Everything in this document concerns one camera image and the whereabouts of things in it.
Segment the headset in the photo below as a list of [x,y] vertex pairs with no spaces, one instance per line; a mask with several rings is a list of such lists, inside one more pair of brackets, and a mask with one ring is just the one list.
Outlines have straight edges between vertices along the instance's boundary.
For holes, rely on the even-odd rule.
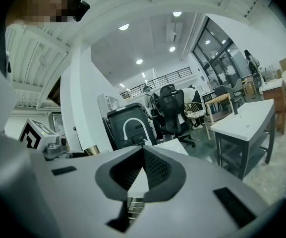
[[73,19],[76,22],[79,22],[89,9],[90,9],[90,5],[87,2],[80,0],[79,5],[74,10]]

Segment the wooden table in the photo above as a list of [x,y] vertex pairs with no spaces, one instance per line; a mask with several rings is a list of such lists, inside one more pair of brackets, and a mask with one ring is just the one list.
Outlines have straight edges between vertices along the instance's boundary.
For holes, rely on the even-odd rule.
[[276,120],[277,129],[284,135],[286,123],[286,93],[283,79],[280,78],[268,82],[260,89],[263,92],[264,100],[274,99],[275,113],[278,114]]
[[[269,163],[275,138],[275,104],[274,100],[244,103],[238,108],[238,114],[230,114],[211,126],[215,132],[218,165],[222,161],[228,168],[238,172],[243,179],[267,152],[265,163]],[[270,135],[268,148],[260,145]],[[237,147],[228,153],[222,153],[221,139],[231,142]]]

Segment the white cabinet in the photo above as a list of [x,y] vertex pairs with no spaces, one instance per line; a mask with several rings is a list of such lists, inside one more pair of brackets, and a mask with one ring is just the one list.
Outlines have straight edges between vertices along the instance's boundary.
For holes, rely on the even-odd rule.
[[103,118],[108,117],[107,116],[108,112],[119,108],[118,99],[113,98],[111,96],[107,96],[105,94],[100,94],[98,96],[98,104],[101,111],[101,116]]

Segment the white box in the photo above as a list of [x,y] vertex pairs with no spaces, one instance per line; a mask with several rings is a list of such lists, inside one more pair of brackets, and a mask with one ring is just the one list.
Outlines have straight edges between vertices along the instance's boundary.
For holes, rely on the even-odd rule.
[[41,122],[28,118],[19,136],[19,141],[23,142],[27,148],[43,151],[49,143],[55,143],[58,136]]

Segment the glass door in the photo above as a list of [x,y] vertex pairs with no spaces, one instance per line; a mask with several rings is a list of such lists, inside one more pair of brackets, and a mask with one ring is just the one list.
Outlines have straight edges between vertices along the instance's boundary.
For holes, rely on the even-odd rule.
[[240,76],[238,75],[238,71],[229,55],[223,51],[216,61],[220,65],[227,82],[231,84],[232,87],[234,87],[236,81],[240,78]]
[[229,85],[229,81],[228,81],[228,78],[227,78],[227,75],[225,74],[222,66],[221,66],[221,63],[218,59],[216,59],[212,64],[211,64],[212,68],[214,69],[214,71],[216,72],[217,76],[218,76],[218,80],[219,80],[219,83],[221,85]]

